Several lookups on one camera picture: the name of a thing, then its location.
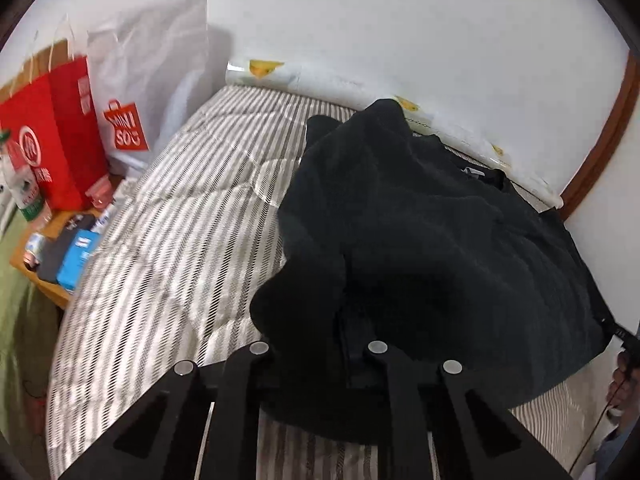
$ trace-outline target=human hand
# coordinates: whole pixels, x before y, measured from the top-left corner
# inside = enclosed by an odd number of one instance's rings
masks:
[[[640,401],[640,368],[631,372],[631,380],[625,380],[629,362],[627,352],[618,355],[618,369],[613,372],[613,382],[609,385],[607,402],[614,408],[637,404]]]

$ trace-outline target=black cable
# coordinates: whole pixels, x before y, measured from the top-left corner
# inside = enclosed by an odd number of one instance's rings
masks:
[[[622,388],[622,385],[626,383],[626,379],[624,381],[622,381],[618,387],[616,388],[616,391],[613,392],[613,395],[611,396],[611,400],[616,398],[616,393],[618,393],[618,391],[620,390],[620,388]],[[602,410],[602,413],[600,414],[598,421],[596,422],[595,427],[593,428],[593,430],[591,430],[591,433],[589,434],[587,441],[584,443],[584,446],[582,446],[582,449],[580,450],[580,453],[578,453],[578,456],[575,457],[574,463],[571,464],[571,468],[569,469],[569,474],[571,474],[574,471],[574,467],[575,465],[578,463],[578,460],[580,460],[580,457],[582,456],[584,450],[587,447],[587,444],[591,441],[591,438],[593,437],[594,433],[596,432],[596,430],[598,429],[598,426],[600,425],[600,423],[602,422],[602,417],[604,416],[605,413],[607,413],[607,410],[609,409],[609,407],[611,406],[611,400],[609,402],[607,402],[607,405],[604,407],[604,410]]]

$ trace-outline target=striped bed sheet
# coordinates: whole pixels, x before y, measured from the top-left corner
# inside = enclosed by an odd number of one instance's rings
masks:
[[[284,263],[276,213],[304,150],[306,119],[345,121],[352,113],[227,86],[151,164],[64,317],[47,404],[53,478],[175,362],[211,364],[259,339],[249,303]],[[583,370],[514,410],[565,467],[591,427],[590,391]],[[260,414],[260,480],[368,480],[377,478],[377,464],[375,447],[333,442]]]

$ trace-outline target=wooden table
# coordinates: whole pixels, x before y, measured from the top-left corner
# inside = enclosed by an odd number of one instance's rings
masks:
[[[122,180],[120,176],[111,176],[111,185],[113,189],[118,187],[118,184]],[[66,224],[66,221],[69,220],[73,215],[78,213],[92,214],[96,218],[99,218],[101,215],[101,211],[97,209],[91,208],[87,211],[54,211],[53,216],[50,222],[42,229],[42,234],[47,238],[58,238],[60,231],[62,231],[63,227]],[[33,229],[27,227],[22,236],[20,237],[20,241],[18,241],[18,245],[14,249],[14,252],[11,255],[11,259],[9,259],[9,263],[12,267],[20,270],[27,278],[29,278],[35,285],[42,291],[42,293],[47,296],[53,303],[55,303],[62,310],[66,310],[66,306],[71,298],[71,295],[61,286],[55,283],[43,282],[38,279],[38,276],[35,272],[28,270],[22,261],[22,256],[24,254],[24,246],[29,239],[29,236],[33,233]]]

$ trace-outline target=blue box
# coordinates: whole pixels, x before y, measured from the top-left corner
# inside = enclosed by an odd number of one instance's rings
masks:
[[[100,235],[91,231],[80,230],[69,245],[62,266],[58,271],[58,283],[69,292],[76,290],[78,279],[82,274],[84,263],[98,244]]]

